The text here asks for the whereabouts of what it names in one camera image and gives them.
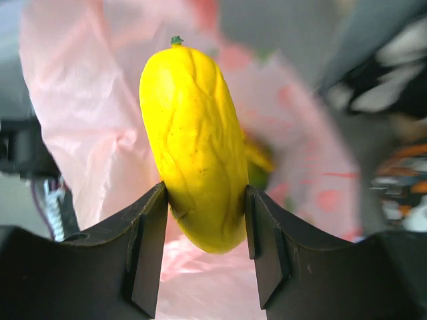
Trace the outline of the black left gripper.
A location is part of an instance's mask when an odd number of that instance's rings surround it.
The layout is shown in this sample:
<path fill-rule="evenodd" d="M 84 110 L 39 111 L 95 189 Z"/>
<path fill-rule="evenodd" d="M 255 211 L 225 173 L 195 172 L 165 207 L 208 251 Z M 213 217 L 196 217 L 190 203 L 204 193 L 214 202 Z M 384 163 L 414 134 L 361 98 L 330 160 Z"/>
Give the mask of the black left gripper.
<path fill-rule="evenodd" d="M 29 180 L 60 176 L 43 142 L 38 119 L 1 120 L 1 172 Z"/>

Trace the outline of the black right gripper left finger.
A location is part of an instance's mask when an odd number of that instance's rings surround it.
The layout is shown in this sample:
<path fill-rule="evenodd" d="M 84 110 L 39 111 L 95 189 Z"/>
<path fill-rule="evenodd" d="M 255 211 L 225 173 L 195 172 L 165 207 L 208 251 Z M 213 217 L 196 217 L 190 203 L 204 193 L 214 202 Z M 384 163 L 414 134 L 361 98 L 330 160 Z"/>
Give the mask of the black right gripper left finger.
<path fill-rule="evenodd" d="M 1 228 L 2 319 L 153 319 L 167 221 L 158 183 L 62 242 Z"/>

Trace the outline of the zebra pattern cloth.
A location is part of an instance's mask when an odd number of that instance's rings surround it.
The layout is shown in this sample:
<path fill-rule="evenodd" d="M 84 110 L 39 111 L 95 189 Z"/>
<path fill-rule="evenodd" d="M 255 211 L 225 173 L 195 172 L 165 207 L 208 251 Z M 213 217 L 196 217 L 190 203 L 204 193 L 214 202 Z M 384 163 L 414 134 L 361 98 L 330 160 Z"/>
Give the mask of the zebra pattern cloth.
<path fill-rule="evenodd" d="M 320 96 L 341 112 L 426 119 L 426 2 L 357 1 Z"/>

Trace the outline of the pink peach plastic bag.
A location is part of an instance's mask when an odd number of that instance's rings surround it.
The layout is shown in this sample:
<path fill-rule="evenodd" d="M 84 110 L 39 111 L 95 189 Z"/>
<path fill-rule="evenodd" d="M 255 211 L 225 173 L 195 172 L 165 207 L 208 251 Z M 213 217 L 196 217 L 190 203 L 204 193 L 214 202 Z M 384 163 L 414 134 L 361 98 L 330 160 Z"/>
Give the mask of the pink peach plastic bag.
<path fill-rule="evenodd" d="M 317 77 L 336 18 L 332 1 L 28 1 L 23 76 L 79 227 L 159 181 L 139 78 L 149 57 L 179 35 L 216 60 L 242 127 L 272 150 L 267 194 L 317 228 L 356 241 L 358 166 L 302 83 Z"/>

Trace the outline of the green orange citrus fruit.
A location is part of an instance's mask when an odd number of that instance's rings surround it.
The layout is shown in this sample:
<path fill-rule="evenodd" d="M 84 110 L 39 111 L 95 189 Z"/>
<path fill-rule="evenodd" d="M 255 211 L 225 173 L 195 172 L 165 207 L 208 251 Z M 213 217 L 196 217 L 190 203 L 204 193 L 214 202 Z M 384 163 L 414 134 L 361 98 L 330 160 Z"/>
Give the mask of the green orange citrus fruit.
<path fill-rule="evenodd" d="M 270 179 L 270 174 L 267 171 L 257 165 L 251 165 L 248 167 L 248 177 L 250 185 L 262 191 L 266 190 Z"/>

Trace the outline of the orange camouflage cloth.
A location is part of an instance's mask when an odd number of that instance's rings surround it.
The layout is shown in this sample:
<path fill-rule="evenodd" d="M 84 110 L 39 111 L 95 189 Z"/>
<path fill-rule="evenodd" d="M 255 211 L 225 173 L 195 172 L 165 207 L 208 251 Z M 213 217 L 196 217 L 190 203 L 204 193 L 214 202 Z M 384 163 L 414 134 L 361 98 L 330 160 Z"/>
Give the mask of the orange camouflage cloth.
<path fill-rule="evenodd" d="M 395 150 L 371 182 L 387 224 L 426 232 L 426 139 Z"/>

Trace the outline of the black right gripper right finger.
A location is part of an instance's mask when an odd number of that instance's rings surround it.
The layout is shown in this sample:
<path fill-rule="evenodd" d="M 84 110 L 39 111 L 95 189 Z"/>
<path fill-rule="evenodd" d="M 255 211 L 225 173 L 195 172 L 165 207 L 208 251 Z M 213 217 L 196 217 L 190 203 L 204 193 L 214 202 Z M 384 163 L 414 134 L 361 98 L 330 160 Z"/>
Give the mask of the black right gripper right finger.
<path fill-rule="evenodd" d="M 245 218 L 268 319 L 425 319 L 426 235 L 385 231 L 352 243 L 247 186 Z"/>

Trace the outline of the aluminium frame rail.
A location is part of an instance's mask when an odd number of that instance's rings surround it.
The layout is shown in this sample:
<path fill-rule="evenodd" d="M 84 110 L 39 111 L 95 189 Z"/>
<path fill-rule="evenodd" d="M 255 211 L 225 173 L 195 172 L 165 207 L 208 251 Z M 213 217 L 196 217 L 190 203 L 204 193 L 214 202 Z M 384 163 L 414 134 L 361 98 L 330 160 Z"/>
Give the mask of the aluminium frame rail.
<path fill-rule="evenodd" d="M 64 241 L 75 229 L 75 217 L 70 205 L 71 194 L 62 177 L 43 182 L 45 216 L 56 242 Z"/>

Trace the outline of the yellow mango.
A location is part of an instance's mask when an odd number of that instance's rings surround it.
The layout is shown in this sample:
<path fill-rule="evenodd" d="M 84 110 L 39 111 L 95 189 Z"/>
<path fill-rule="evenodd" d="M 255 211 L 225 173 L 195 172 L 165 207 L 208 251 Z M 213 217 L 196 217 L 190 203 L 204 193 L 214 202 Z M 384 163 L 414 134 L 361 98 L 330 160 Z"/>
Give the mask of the yellow mango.
<path fill-rule="evenodd" d="M 152 55 L 143 68 L 139 104 L 179 228 L 207 253 L 231 251 L 246 237 L 248 166 L 218 64 L 172 37 L 169 48 Z"/>

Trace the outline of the yellow banana bunch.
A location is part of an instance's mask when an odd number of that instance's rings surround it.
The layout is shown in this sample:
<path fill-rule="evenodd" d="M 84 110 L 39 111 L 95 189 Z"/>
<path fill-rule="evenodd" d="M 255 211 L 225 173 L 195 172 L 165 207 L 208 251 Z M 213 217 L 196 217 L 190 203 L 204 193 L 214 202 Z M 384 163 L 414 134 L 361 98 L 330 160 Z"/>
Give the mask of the yellow banana bunch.
<path fill-rule="evenodd" d="M 257 165 L 265 172 L 275 170 L 274 156 L 270 147 L 257 137 L 242 131 L 245 152 L 248 161 Z"/>

